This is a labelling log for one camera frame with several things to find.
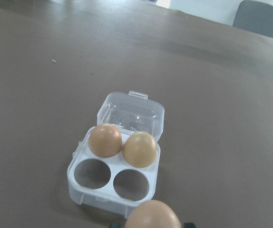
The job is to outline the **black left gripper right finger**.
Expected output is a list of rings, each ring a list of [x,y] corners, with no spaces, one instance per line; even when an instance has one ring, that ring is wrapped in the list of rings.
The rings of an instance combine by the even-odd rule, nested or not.
[[[195,228],[195,224],[193,222],[185,222],[183,228]]]

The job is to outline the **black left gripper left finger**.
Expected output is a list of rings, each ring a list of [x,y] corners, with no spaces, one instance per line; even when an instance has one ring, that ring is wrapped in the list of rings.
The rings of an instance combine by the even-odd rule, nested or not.
[[[111,223],[110,228],[120,228],[120,223]]]

